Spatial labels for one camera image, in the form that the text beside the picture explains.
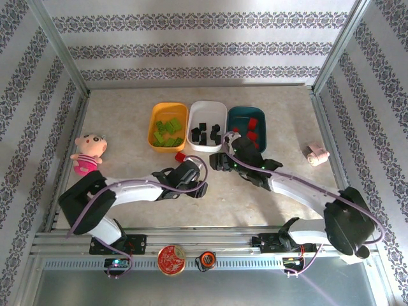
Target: wire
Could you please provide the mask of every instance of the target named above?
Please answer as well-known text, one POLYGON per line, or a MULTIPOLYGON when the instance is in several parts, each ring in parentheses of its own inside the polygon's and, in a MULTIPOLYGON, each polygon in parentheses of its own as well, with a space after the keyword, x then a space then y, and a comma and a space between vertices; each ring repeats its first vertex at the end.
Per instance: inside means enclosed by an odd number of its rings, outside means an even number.
POLYGON ((316 251, 316 253, 314 254, 314 256, 312 257, 312 259, 309 261, 309 263, 308 263, 303 269, 301 269, 300 271, 296 271, 295 269, 286 268, 286 267, 285 267, 285 270, 290 271, 290 272, 293 272, 293 273, 289 273, 289 272, 288 272, 288 276, 293 276, 293 275, 294 275, 294 276, 298 276, 298 275, 302 274, 303 272, 305 272, 307 269, 309 269, 310 266, 313 264, 313 262, 316 260, 316 257, 317 257, 317 255, 319 254, 319 252, 320 252, 320 250, 322 249, 322 247, 323 247, 323 244, 321 244, 321 245, 319 246, 319 248, 317 249, 317 251, 316 251))
POLYGON ((303 246, 303 244, 300 245, 300 252, 301 252, 300 261, 305 261, 305 247, 303 246))
MULTIPOLYGON (((67 235, 66 235, 66 239, 68 239, 68 238, 73 234, 73 232, 76 230, 76 228, 78 227, 78 225, 81 223, 82 219, 84 218, 85 214, 88 212, 88 210, 90 209, 90 207, 92 206, 92 204, 95 203, 96 199, 99 198, 99 197, 101 196, 101 194, 103 194, 103 193, 104 193, 106 190, 108 190, 108 189, 115 188, 115 187, 119 187, 119 186, 134 185, 134 184, 136 183, 136 184, 140 184, 140 185, 142 185, 142 184, 151 184, 151 185, 153 185, 153 186, 165 188, 165 189, 171 190, 171 191, 176 191, 176 192, 178 192, 178 193, 191 193, 191 192, 193 192, 193 191, 199 190, 199 189, 205 184, 205 181, 207 180, 207 177, 208 177, 208 167, 207 167, 207 164, 204 162, 204 160, 203 160, 202 158, 200 158, 200 157, 198 157, 198 156, 195 156, 195 155, 186 156, 186 157, 184 158, 184 160, 186 160, 187 158, 192 158, 192 159, 197 159, 197 160, 199 160, 199 161, 203 164, 204 169, 205 169, 204 179, 203 179, 202 182, 199 183, 196 187, 194 187, 194 188, 192 188, 192 189, 180 190, 180 189, 177 189, 177 188, 173 188, 173 187, 170 187, 170 186, 161 184, 161 183, 159 183, 159 182, 154 182, 154 181, 152 181, 152 180, 142 180, 142 179, 140 179, 140 178, 136 178, 136 179, 133 179, 133 180, 123 180, 123 181, 121 181, 121 182, 116 182, 116 183, 110 184, 109 186, 106 186, 106 187, 102 188, 101 190, 99 190, 99 191, 92 197, 92 199, 89 200, 89 202, 86 204, 86 206, 85 206, 84 209, 82 210, 81 214, 80 214, 80 215, 78 216, 78 218, 76 219, 74 225, 72 225, 71 229, 68 231, 68 233, 67 233, 67 235)), ((105 243, 104 241, 102 241, 101 239, 96 238, 96 240, 97 240, 100 244, 102 244, 102 245, 104 245, 105 247, 107 247, 108 249, 112 250, 113 252, 119 253, 119 254, 121 254, 121 255, 126 256, 127 258, 129 258, 130 263, 129 263, 129 266, 128 266, 127 270, 125 270, 125 271, 124 271, 122 274, 120 274, 120 275, 116 275, 115 278, 118 279, 119 277, 122 277, 123 275, 129 273, 129 271, 132 269, 133 264, 134 264, 133 258, 132 258, 130 255, 126 254, 125 252, 122 252, 122 251, 120 251, 120 250, 118 250, 118 249, 116 249, 116 248, 114 248, 114 247, 112 247, 112 246, 106 244, 106 243, 105 243)), ((109 267, 108 267, 108 270, 107 270, 108 277, 111 277, 111 275, 109 274, 109 271, 110 271, 111 267, 112 267, 112 266, 109 266, 109 267)))
MULTIPOLYGON (((126 256, 126 257, 128 258, 128 260, 129 260, 129 265, 127 266, 127 269, 124 270, 123 273, 121 273, 121 274, 119 274, 119 275, 115 275, 115 279, 119 279, 119 278, 121 278, 122 276, 125 276, 126 274, 128 274, 128 273, 130 272, 130 270, 132 270, 132 267, 133 267, 133 265, 135 264, 135 262, 133 261, 133 257, 132 257, 132 256, 130 256, 129 254, 127 254, 127 253, 125 253, 125 252, 122 252, 122 251, 120 251, 120 250, 118 250, 118 249, 115 249, 114 247, 111 247, 110 245, 108 245, 107 243, 105 243, 103 240, 101 240, 101 239, 99 239, 99 238, 96 238, 96 240, 97 240, 101 245, 103 245, 104 247, 107 247, 107 248, 110 249, 111 251, 116 252, 116 253, 119 253, 119 254, 121 254, 121 255, 123 255, 123 256, 126 256)), ((109 277, 109 278, 112 276, 112 275, 109 273, 109 272, 110 272, 110 269, 111 269, 112 267, 113 267, 112 265, 109 266, 109 267, 108 267, 108 270, 106 271, 106 274, 108 274, 108 277, 109 277)))
POLYGON ((229 135, 234 134, 234 132, 227 132, 223 137, 222 137, 222 148, 225 151, 225 154, 227 154, 227 156, 229 158, 231 158, 234 162, 236 162, 237 164, 240 164, 241 166, 248 168, 250 170, 254 170, 254 171, 258 171, 258 172, 263 172, 263 173, 268 173, 271 175, 279 175, 281 177, 286 177, 288 179, 292 179, 292 180, 296 180, 299 183, 302 183, 303 185, 306 185, 307 187, 313 188, 317 191, 319 191, 320 193, 323 193, 327 196, 331 196, 332 198, 335 198, 336 200, 339 200, 351 207, 353 207, 354 209, 358 210, 359 212, 361 212, 362 214, 366 215, 367 217, 369 217, 371 220, 373 220, 376 224, 378 229, 380 230, 380 236, 372 241, 366 241, 364 244, 365 245, 370 245, 370 244, 376 244, 378 242, 380 242, 381 240, 383 240, 384 236, 385 236, 385 228, 384 226, 381 224, 380 220, 375 217, 373 214, 371 214, 370 212, 368 212, 367 210, 365 210, 364 208, 361 208, 360 206, 358 206, 357 204, 342 198, 341 196, 338 196, 334 193, 331 193, 329 191, 327 191, 326 189, 320 188, 310 182, 307 182, 306 180, 300 178, 300 177, 296 177, 294 175, 290 175, 290 174, 286 174, 286 173, 281 173, 281 172, 276 172, 276 171, 272 171, 272 170, 265 170, 265 169, 261 169, 261 168, 257 168, 257 167, 253 167, 250 166, 248 164, 245 164, 244 162, 240 161, 239 159, 237 159, 235 156, 233 156, 232 154, 230 154, 230 151, 227 148, 226 142, 225 142, 225 138, 229 135))

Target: beige floor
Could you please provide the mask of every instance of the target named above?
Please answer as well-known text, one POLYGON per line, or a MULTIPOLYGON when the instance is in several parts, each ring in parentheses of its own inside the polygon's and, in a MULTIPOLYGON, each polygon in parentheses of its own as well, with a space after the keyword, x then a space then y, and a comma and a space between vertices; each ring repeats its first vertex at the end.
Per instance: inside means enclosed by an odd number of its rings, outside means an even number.
MULTIPOLYGON (((105 135, 108 148, 99 170, 104 176, 136 178, 167 167, 176 167, 174 154, 159 154, 147 143, 152 107, 163 101, 187 106, 199 100, 234 106, 256 106, 266 116, 267 148, 264 158, 280 161, 295 173, 335 187, 329 163, 312 167, 302 154, 306 144, 322 143, 306 87, 214 87, 177 89, 122 89, 92 91, 82 133, 105 135)), ((187 154, 208 161, 188 144, 187 154)), ((79 176, 71 171, 68 187, 79 176)), ((315 219, 309 208, 280 194, 269 193, 242 180, 237 173, 210 170, 208 191, 202 199, 181 196, 177 200, 127 203, 108 215, 124 228, 160 226, 282 225, 291 217, 315 219)), ((61 214, 57 228, 68 228, 61 214)))

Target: white bowl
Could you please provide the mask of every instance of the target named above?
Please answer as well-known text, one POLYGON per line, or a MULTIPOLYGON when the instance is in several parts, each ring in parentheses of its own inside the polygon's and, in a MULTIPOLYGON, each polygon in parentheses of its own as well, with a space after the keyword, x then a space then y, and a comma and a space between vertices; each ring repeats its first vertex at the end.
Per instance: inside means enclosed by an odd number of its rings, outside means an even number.
POLYGON ((210 139, 211 127, 218 124, 220 131, 218 135, 225 134, 227 130, 227 108, 221 102, 215 101, 197 101, 190 107, 189 123, 187 128, 187 142, 195 151, 218 152, 221 145, 216 145, 215 141, 210 139), (198 128, 200 123, 207 124, 207 145, 194 143, 191 138, 191 130, 198 128))

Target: teal bowl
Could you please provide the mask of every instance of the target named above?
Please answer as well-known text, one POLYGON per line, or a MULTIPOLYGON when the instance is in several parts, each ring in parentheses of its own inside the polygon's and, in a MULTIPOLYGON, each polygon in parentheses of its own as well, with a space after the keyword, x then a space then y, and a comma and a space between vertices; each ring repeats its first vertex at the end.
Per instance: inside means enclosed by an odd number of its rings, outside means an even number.
POLYGON ((266 149, 266 120, 265 114, 256 107, 251 106, 236 106, 229 110, 227 119, 227 130, 232 131, 234 128, 239 129, 242 136, 248 133, 248 123, 250 118, 258 120, 258 124, 253 132, 258 134, 257 144, 258 151, 261 153, 266 149))

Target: roll of tape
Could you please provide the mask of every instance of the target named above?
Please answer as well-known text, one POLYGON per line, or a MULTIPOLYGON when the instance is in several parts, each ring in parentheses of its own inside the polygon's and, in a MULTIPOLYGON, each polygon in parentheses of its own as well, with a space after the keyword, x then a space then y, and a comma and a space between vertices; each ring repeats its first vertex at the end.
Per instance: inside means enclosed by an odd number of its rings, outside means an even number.
POLYGON ((309 149, 312 151, 307 156, 307 161, 312 166, 318 166, 329 159, 330 153, 323 148, 321 148, 318 144, 312 143, 308 145, 309 149))

